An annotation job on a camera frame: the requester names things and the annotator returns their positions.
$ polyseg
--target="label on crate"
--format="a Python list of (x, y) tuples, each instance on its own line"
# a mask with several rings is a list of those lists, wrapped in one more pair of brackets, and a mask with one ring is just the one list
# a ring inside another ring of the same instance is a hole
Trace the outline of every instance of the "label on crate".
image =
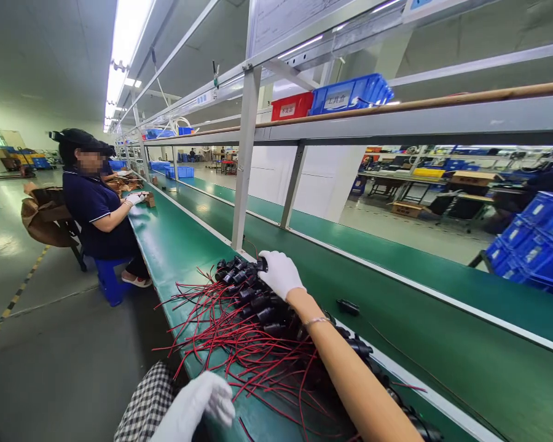
[(533, 215), (538, 215), (541, 210), (543, 210), (543, 205), (539, 204), (537, 207), (535, 207), (535, 210), (533, 210)]
[(324, 103), (324, 109), (333, 110), (333, 109), (344, 109), (348, 106), (350, 100), (350, 89), (344, 91), (333, 91), (330, 92), (326, 97), (326, 102)]
[(288, 117), (295, 113), (295, 108), (297, 103), (287, 104), (286, 106), (281, 107), (281, 112), (278, 114), (279, 117)]
[(543, 248), (538, 246), (538, 247), (535, 247), (534, 249), (532, 249), (528, 255), (525, 257), (527, 263), (530, 263), (533, 259), (536, 258), (536, 256), (541, 252)]

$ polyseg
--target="black and yellow tape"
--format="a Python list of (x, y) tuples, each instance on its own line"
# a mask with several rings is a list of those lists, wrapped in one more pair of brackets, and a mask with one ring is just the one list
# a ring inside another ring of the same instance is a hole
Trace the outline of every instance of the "black and yellow tape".
[(23, 293), (23, 290), (26, 289), (26, 285), (29, 283), (30, 279), (33, 277), (33, 274), (37, 270), (37, 267), (39, 267), (39, 264), (41, 261), (43, 261), (43, 256), (47, 253), (49, 250), (49, 247), (51, 246), (45, 246), (43, 251), (41, 252), (39, 258), (37, 258), (37, 261), (35, 261), (35, 265), (31, 268), (31, 271), (26, 276), (23, 283), (18, 288), (16, 294), (12, 297), (12, 300), (10, 301), (10, 304), (8, 304), (8, 307), (6, 307), (6, 310), (2, 313), (2, 316), (0, 317), (0, 327), (2, 326), (2, 323), (4, 322), (4, 319), (8, 318), (10, 314), (12, 313), (12, 309), (17, 304), (18, 300), (20, 299), (20, 295)]

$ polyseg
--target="white glove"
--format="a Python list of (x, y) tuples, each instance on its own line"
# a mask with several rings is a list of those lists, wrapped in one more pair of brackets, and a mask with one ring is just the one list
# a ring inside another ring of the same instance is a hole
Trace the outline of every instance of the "white glove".
[(235, 417), (232, 394), (225, 379), (204, 372), (178, 393), (150, 442), (190, 442), (204, 411), (231, 427)]
[(131, 195), (127, 195), (127, 197), (125, 198), (125, 202), (130, 202), (131, 206), (133, 207), (134, 205), (143, 202), (143, 200), (145, 199), (146, 194), (144, 192), (132, 193)]
[(281, 298), (287, 300), (287, 294), (296, 288), (305, 289), (301, 284), (301, 278), (297, 267), (284, 253), (263, 250), (259, 256), (266, 259), (269, 266), (267, 272), (258, 272), (258, 276)]

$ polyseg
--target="concrete floor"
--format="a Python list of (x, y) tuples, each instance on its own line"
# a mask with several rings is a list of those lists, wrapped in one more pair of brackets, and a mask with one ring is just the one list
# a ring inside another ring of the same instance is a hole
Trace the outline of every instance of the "concrete floor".
[[(20, 220), (28, 180), (0, 180), (0, 316), (44, 248)], [(38, 185), (61, 182), (40, 171)], [(111, 308), (93, 263), (51, 247), (0, 329), (0, 441), (111, 440), (139, 381), (169, 344), (153, 289)]]
[[(205, 167), (210, 164), (192, 164), (195, 177), (235, 190), (235, 176), (216, 174), (215, 170)], [(410, 196), (422, 193), (422, 188), (414, 186)], [(430, 204), (435, 196), (436, 193), (428, 192), (423, 204)], [(465, 265), (493, 241), (492, 235), (478, 228), (466, 233), (462, 224), (452, 220), (436, 226), (432, 220), (393, 215), (386, 203), (388, 201), (380, 195), (349, 196), (339, 223)]]

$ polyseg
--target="blue stool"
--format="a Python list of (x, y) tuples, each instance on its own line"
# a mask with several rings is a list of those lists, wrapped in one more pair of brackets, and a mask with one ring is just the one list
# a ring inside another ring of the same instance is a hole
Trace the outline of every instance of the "blue stool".
[(352, 185), (352, 189), (350, 189), (350, 193), (352, 193), (355, 190), (359, 191), (359, 195), (362, 195), (364, 193), (364, 187), (367, 185), (367, 180), (365, 177), (357, 176), (355, 178), (355, 182)]
[(98, 270), (98, 284), (104, 297), (111, 307), (118, 306), (123, 302), (123, 296), (131, 288), (132, 284), (118, 281), (115, 274), (115, 267), (131, 261), (131, 258), (118, 260), (97, 260), (94, 259)]

